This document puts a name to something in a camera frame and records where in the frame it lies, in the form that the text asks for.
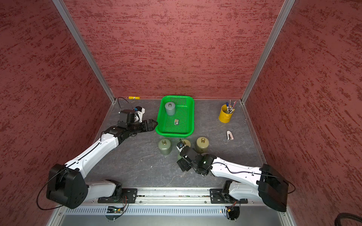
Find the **beige tea canister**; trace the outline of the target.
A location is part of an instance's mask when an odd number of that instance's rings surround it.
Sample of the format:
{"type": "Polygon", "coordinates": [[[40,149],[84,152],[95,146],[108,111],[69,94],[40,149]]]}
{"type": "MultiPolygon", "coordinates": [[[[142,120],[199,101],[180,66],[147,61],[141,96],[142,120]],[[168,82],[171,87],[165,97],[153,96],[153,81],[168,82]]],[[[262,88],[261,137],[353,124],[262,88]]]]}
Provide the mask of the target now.
{"type": "Polygon", "coordinates": [[[182,139],[182,142],[185,146],[191,147],[191,142],[187,139],[182,139]]]}

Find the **green tea canister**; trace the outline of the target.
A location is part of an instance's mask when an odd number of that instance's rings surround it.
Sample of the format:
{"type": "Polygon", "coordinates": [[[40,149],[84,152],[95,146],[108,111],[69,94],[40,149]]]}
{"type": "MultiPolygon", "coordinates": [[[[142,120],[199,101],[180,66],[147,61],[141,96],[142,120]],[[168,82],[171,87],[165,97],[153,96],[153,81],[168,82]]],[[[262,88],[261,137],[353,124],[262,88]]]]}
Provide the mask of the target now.
{"type": "Polygon", "coordinates": [[[162,155],[169,155],[171,152],[171,141],[169,139],[161,139],[158,142],[158,148],[162,155]]]}

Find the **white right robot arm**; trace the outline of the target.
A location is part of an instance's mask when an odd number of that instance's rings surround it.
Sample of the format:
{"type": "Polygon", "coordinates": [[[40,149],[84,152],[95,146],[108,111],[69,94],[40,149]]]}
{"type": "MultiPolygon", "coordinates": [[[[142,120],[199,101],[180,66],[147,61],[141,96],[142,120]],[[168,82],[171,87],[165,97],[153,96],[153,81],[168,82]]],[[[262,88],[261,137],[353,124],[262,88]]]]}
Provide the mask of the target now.
{"type": "Polygon", "coordinates": [[[207,153],[197,153],[195,149],[179,142],[176,145],[181,159],[177,161],[182,171],[193,169],[197,174],[228,179],[226,194],[235,200],[257,199],[269,208],[286,212],[289,182],[272,166],[243,166],[223,160],[207,153]]]}

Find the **yellow-green tea canister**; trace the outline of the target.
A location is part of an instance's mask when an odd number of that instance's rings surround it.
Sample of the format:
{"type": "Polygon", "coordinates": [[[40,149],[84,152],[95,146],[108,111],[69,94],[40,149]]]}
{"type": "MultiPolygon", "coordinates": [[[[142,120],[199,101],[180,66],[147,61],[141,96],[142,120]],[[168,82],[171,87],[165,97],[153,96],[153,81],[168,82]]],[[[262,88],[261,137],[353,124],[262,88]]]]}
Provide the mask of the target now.
{"type": "Polygon", "coordinates": [[[196,151],[206,153],[209,147],[209,140],[206,137],[199,137],[196,141],[196,151]]]}

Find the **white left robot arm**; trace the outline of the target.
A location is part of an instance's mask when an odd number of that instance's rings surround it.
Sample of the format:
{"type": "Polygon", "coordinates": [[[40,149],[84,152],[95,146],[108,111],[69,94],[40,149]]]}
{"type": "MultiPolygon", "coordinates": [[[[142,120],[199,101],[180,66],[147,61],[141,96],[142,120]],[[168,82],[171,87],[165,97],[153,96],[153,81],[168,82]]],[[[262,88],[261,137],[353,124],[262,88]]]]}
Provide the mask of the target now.
{"type": "Polygon", "coordinates": [[[125,125],[118,124],[106,129],[101,137],[80,155],[50,169],[46,198],[70,209],[77,208],[84,201],[99,198],[121,202],[123,196],[120,182],[110,179],[87,184],[85,178],[100,160],[127,138],[154,131],[157,125],[155,120],[149,119],[125,125]]]}

